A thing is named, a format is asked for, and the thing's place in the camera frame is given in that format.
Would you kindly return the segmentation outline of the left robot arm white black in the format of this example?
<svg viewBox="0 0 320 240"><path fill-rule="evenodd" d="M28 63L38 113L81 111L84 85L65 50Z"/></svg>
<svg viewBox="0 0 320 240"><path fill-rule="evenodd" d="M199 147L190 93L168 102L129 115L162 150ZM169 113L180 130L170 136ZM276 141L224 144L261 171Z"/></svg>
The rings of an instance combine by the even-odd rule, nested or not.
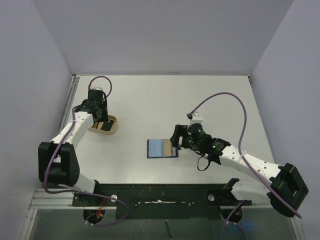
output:
<svg viewBox="0 0 320 240"><path fill-rule="evenodd" d="M85 133L96 123L108 120L107 95L103 90L89 89L80 105L71 110L71 120L49 142L38 146L38 177L49 194L74 192L95 206L102 193L98 182L81 174L76 148Z"/></svg>

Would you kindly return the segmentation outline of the blue leather card holder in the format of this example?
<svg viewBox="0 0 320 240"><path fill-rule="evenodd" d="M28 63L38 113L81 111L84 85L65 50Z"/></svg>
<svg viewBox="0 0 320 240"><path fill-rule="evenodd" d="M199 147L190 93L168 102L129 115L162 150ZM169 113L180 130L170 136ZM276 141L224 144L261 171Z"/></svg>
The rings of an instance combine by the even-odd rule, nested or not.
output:
<svg viewBox="0 0 320 240"><path fill-rule="evenodd" d="M147 140L147 158L148 159L164 159L175 158L166 157L163 154L163 141L166 139L148 139Z"/></svg>

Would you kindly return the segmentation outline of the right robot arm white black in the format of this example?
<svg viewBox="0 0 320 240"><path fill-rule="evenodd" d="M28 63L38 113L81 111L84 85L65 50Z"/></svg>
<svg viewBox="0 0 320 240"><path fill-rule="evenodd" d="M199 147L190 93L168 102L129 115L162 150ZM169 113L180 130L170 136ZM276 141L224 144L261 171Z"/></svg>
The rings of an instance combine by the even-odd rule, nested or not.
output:
<svg viewBox="0 0 320 240"><path fill-rule="evenodd" d="M294 165L279 165L247 154L228 141L205 133L200 123L177 124L170 142L173 147L194 151L209 164L233 168L259 180L267 188L266 196L276 211L289 218L299 216L298 209L309 189Z"/></svg>

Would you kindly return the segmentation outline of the gold credit card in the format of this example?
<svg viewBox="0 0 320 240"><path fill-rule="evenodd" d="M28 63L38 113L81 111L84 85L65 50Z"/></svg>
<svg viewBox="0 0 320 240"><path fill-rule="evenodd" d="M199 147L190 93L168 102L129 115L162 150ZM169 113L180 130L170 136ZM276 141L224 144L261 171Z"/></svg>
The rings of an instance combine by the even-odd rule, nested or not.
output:
<svg viewBox="0 0 320 240"><path fill-rule="evenodd" d="M179 148L178 147L171 147L171 157L177 158L179 156Z"/></svg>
<svg viewBox="0 0 320 240"><path fill-rule="evenodd" d="M169 139L164 139L163 140L163 155L165 157L171 156L171 147L172 147L171 141Z"/></svg>

